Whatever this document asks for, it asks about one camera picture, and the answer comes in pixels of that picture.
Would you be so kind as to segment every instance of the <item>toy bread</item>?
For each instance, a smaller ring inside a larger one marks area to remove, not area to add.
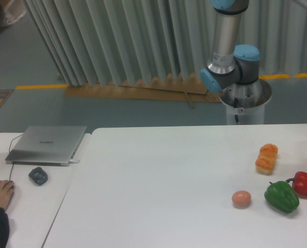
[[[260,151],[256,160],[256,170],[260,173],[271,174],[275,161],[277,160],[278,147],[273,144],[264,145]]]

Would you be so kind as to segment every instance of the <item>hand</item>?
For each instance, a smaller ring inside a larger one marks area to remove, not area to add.
[[[10,198],[14,193],[13,185],[14,182],[12,181],[0,181],[0,208],[3,208],[4,211],[7,209]]]

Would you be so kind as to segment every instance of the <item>floor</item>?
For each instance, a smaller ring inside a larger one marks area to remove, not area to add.
[[[265,124],[307,123],[307,78],[267,80],[273,89]],[[28,15],[0,29],[0,89],[62,84],[56,67]],[[31,125],[103,127],[225,125],[221,103],[64,97],[65,89],[15,90],[0,108],[1,132]]]

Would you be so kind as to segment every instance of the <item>brown egg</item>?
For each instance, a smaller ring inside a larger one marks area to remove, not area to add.
[[[251,195],[248,191],[237,191],[232,196],[232,201],[235,204],[236,207],[246,207],[249,205],[251,200]]]

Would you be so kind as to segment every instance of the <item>silver laptop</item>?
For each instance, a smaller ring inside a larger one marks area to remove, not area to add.
[[[5,160],[16,164],[67,166],[85,130],[84,126],[28,127]]]

